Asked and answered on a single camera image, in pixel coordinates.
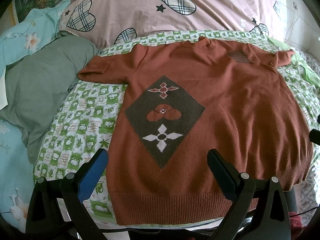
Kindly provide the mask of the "rust orange knit sweater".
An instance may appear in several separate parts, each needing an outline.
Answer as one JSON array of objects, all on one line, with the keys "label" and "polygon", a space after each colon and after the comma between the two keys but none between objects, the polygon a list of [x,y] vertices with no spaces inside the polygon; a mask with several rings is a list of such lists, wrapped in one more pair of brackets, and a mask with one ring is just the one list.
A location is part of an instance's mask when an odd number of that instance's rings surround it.
[{"label": "rust orange knit sweater", "polygon": [[107,189],[119,225],[196,223],[231,202],[207,164],[216,149],[239,172],[289,191],[313,157],[309,127],[278,67],[293,51],[201,37],[95,56],[79,79],[127,84],[112,130]]}]

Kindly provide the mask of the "sage green pillow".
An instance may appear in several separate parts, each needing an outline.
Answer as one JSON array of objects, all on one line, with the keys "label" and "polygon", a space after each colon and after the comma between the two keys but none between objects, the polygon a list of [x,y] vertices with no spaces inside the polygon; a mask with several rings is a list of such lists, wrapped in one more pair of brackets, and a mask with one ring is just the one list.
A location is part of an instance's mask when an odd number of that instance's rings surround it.
[{"label": "sage green pillow", "polygon": [[31,164],[36,163],[58,108],[76,85],[78,72],[98,53],[83,37],[62,36],[6,72],[8,105],[1,119],[21,131]]}]

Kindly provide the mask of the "light blue floral bedsheet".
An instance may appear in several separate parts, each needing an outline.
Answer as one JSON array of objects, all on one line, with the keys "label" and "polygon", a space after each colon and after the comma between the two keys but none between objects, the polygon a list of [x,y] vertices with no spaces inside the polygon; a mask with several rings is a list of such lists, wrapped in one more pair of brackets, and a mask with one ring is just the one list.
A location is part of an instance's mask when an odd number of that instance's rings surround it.
[{"label": "light blue floral bedsheet", "polygon": [[32,9],[1,34],[1,215],[20,231],[42,138],[75,78],[60,62],[67,45],[57,36],[69,4]]}]

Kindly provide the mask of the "pink heart pattern duvet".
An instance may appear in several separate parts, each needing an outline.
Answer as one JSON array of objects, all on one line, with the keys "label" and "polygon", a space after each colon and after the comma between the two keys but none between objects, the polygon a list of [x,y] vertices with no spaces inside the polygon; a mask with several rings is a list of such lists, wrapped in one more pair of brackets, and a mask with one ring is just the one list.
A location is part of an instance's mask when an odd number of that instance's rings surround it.
[{"label": "pink heart pattern duvet", "polygon": [[277,0],[71,0],[60,29],[98,48],[177,30],[234,30],[278,37]]}]

